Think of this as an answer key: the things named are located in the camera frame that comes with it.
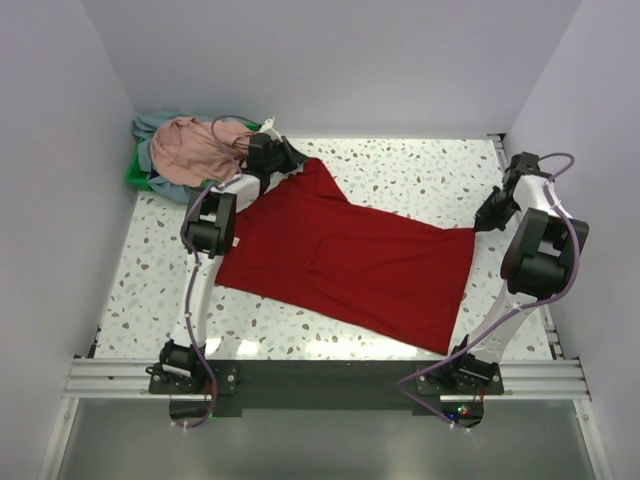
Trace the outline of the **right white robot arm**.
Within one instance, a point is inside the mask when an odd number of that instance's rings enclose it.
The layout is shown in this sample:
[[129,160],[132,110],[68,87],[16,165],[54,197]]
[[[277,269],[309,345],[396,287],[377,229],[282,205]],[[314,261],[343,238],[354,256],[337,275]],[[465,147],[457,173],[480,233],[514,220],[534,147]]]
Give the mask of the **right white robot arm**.
[[567,212],[555,191],[558,177],[574,163],[565,152],[516,154],[502,185],[477,210],[477,233],[503,231],[515,214],[521,219],[501,263],[497,298],[443,366],[452,390],[466,393],[494,382],[506,347],[525,320],[565,296],[575,282],[590,227]]

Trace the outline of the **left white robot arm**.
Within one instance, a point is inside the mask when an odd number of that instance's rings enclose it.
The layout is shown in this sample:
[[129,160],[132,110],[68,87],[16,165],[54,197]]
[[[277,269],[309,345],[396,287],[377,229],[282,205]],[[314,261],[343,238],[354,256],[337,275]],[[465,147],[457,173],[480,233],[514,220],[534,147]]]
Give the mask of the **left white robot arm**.
[[216,275],[234,246],[236,215],[266,193],[275,174],[287,174],[306,162],[280,132],[262,125],[249,140],[246,164],[222,182],[209,182],[191,194],[180,228],[188,253],[179,317],[160,353],[160,368],[185,392],[211,380],[204,365],[207,315]]

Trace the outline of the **red t shirt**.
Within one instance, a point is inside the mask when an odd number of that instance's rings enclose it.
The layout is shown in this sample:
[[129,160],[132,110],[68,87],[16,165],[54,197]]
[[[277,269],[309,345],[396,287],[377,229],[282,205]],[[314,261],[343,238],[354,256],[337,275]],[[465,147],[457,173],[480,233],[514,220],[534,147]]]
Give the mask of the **red t shirt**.
[[216,281],[446,354],[475,233],[350,203],[319,159],[241,211]]

